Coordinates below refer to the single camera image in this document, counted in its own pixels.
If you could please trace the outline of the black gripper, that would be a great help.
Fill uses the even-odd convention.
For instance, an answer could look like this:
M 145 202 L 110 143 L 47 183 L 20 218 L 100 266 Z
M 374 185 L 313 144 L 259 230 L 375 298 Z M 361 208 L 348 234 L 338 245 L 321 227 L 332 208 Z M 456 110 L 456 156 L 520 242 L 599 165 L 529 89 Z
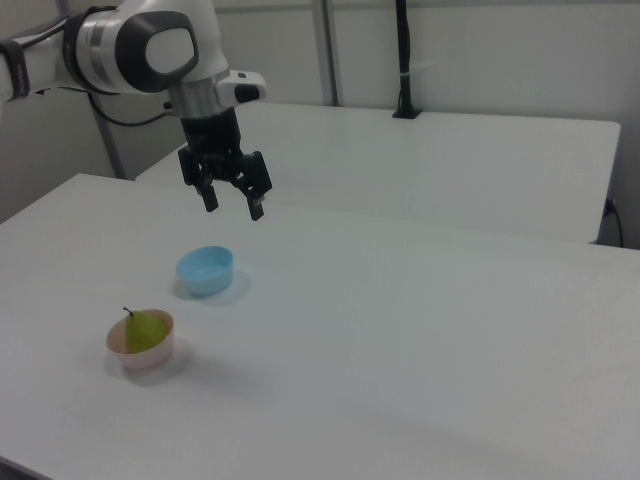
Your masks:
M 262 218 L 262 203 L 272 189 L 272 182 L 261 152 L 243 154 L 235 110 L 231 108 L 207 118 L 182 119 L 181 124 L 187 140 L 186 146 L 178 151 L 184 183 L 195 188 L 206 211 L 218 208 L 212 182 L 221 180 L 243 193 L 253 221 Z

